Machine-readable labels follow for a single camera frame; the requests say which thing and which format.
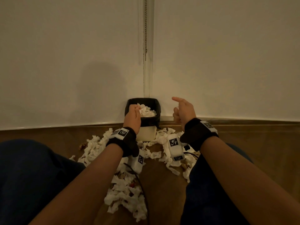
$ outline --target person's right hand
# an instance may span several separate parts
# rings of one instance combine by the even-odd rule
[[[176,123],[181,124],[182,130],[184,131],[185,125],[196,117],[194,106],[183,98],[172,97],[172,100],[179,102],[179,109],[177,107],[174,108],[173,117]]]

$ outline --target person's left hand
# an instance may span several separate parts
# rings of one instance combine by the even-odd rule
[[[124,118],[123,127],[130,127],[134,130],[136,134],[139,133],[141,128],[141,107],[137,104],[131,104],[129,106],[129,112]]]

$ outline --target white roller blind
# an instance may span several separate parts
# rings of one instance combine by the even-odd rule
[[[152,97],[200,117],[300,121],[300,0],[155,0]]]
[[[0,129],[122,122],[143,97],[139,1],[0,0]]]

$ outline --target hand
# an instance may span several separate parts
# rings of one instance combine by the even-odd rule
[[[136,104],[131,104],[129,106],[129,112],[126,114],[124,118],[123,127],[130,127],[134,130],[136,134],[139,133],[141,128],[141,107]]]
[[[180,123],[184,131],[185,125],[196,117],[194,106],[183,98],[172,97],[172,100],[179,102],[179,109],[177,107],[174,108],[174,122]]]

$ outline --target person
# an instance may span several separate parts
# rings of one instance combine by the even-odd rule
[[[174,121],[187,132],[200,120],[191,103],[172,99],[179,102]],[[135,134],[139,109],[131,105],[123,124]],[[1,143],[0,224],[92,224],[122,156],[130,154],[112,142],[86,168],[37,142]],[[201,156],[190,173],[181,224],[299,224],[300,204],[231,146],[217,136],[196,145]]]

